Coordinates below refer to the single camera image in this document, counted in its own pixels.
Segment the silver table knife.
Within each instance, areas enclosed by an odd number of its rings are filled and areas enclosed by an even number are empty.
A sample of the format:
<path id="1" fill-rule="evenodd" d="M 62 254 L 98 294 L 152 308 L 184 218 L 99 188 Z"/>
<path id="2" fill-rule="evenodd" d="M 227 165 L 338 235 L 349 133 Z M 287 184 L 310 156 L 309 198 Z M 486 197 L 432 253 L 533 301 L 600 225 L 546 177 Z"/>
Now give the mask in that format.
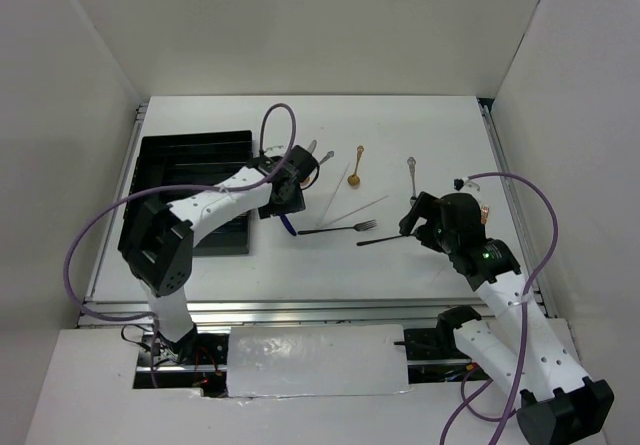
<path id="1" fill-rule="evenodd" d="M 313 155 L 317 147 L 317 141 L 312 140 L 309 146 L 307 147 L 307 151 L 310 155 Z"/>

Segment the silver handled orange spoon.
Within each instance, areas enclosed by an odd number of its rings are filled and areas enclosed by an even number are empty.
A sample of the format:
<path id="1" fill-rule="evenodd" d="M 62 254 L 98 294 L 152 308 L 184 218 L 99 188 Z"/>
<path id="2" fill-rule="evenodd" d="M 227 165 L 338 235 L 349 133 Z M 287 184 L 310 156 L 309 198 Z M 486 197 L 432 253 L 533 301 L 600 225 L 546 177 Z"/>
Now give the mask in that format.
<path id="1" fill-rule="evenodd" d="M 320 167 L 326 161 L 331 159 L 334 156 L 334 154 L 335 152 L 333 150 L 327 152 L 327 154 L 318 162 L 318 166 Z M 301 182 L 301 185 L 306 186 L 309 184 L 309 181 L 310 181 L 310 178 L 306 178 L 303 182 Z"/>

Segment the silver ornate fork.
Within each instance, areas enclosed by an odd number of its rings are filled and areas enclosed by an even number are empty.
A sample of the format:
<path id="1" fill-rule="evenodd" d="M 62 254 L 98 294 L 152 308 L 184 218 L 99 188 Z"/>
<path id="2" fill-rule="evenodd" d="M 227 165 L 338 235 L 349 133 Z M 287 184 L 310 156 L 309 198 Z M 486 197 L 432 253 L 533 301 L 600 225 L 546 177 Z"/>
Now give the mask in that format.
<path id="1" fill-rule="evenodd" d="M 415 158 L 413 156 L 410 156 L 407 159 L 407 165 L 408 165 L 408 170 L 409 170 L 409 175 L 410 175 L 410 180 L 411 180 L 410 203 L 414 204 L 415 201 L 417 200 L 417 190 L 416 190 L 416 181 L 415 181 L 416 160 L 415 160 Z"/>

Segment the blue handled utensil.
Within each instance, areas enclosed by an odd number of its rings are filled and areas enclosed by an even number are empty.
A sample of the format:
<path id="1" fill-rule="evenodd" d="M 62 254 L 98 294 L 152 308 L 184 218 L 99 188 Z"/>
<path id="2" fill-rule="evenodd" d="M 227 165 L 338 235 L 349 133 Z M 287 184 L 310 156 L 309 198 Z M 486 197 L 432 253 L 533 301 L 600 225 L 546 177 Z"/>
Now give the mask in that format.
<path id="1" fill-rule="evenodd" d="M 286 215 L 281 215 L 280 219 L 281 219 L 281 222 L 282 222 L 283 226 L 287 230 L 287 232 L 292 236 L 296 236 L 297 232 L 296 232 L 295 228 L 293 227 L 293 225 L 291 224 L 291 222 L 288 219 L 288 217 Z"/>

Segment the gold spoon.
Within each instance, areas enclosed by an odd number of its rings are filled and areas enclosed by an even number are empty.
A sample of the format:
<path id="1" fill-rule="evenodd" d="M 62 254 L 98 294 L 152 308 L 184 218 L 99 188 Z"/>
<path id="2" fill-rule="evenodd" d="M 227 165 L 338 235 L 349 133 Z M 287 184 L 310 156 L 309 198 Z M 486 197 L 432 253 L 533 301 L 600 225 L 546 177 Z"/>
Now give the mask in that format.
<path id="1" fill-rule="evenodd" d="M 355 161 L 353 172 L 347 177 L 347 183 L 352 188 L 358 188 L 361 183 L 361 179 L 360 179 L 360 176 L 358 175 L 358 171 L 359 171 L 359 166 L 360 166 L 363 152 L 364 152 L 364 146 L 359 145 L 357 147 L 356 161 Z"/>

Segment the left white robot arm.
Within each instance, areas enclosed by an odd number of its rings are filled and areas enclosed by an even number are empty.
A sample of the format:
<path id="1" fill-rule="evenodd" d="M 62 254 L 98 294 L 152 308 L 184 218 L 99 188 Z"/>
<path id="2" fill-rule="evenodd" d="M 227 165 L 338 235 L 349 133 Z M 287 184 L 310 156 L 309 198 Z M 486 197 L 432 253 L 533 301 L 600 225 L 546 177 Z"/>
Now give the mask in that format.
<path id="1" fill-rule="evenodd" d="M 187 363 L 197 352 L 197 327 L 184 291 L 195 247 L 251 210 L 262 219 L 303 211 L 302 182 L 319 169 L 313 154 L 296 146 L 286 158 L 262 154 L 250 159 L 212 190 L 168 203 L 153 193 L 127 207 L 129 226 L 118 250 L 145 287 L 161 350 L 172 362 Z"/>

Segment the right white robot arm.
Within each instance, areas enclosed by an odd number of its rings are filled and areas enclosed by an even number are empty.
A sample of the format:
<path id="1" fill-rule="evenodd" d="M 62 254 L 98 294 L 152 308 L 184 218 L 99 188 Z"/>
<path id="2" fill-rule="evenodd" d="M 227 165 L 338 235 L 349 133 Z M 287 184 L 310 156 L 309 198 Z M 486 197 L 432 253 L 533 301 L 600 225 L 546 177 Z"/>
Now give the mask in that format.
<path id="1" fill-rule="evenodd" d="M 599 433 L 614 401 L 559 340 L 531 295 L 509 247 L 487 236 L 476 198 L 422 192 L 399 223 L 403 236 L 445 254 L 494 314 L 507 337 L 492 334 L 470 307 L 439 317 L 441 353 L 469 356 L 500 387 L 530 444 L 573 444 Z"/>

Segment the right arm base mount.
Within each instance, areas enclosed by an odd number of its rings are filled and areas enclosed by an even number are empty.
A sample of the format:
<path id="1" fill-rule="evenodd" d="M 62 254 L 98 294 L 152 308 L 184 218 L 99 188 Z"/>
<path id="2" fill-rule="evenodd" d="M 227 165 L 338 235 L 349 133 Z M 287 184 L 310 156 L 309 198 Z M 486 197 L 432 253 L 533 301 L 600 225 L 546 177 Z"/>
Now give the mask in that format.
<path id="1" fill-rule="evenodd" d="M 410 384 L 461 382 L 473 368 L 471 359 L 454 344 L 453 332 L 481 315 L 471 306 L 458 306 L 438 315 L 434 328 L 411 328 L 394 342 L 405 352 Z"/>

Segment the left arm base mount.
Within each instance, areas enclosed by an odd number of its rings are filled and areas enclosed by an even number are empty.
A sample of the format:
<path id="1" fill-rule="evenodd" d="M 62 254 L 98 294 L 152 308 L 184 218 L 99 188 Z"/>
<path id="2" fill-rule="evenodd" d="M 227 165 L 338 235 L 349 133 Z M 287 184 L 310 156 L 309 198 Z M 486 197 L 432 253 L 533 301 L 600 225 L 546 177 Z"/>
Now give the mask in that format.
<path id="1" fill-rule="evenodd" d="M 204 397 L 226 398 L 229 333 L 203 333 L 185 358 L 177 358 L 157 339 L 152 345 L 152 330 L 148 326 L 124 325 L 120 338 L 134 345 L 135 362 L 133 388 L 195 389 Z"/>

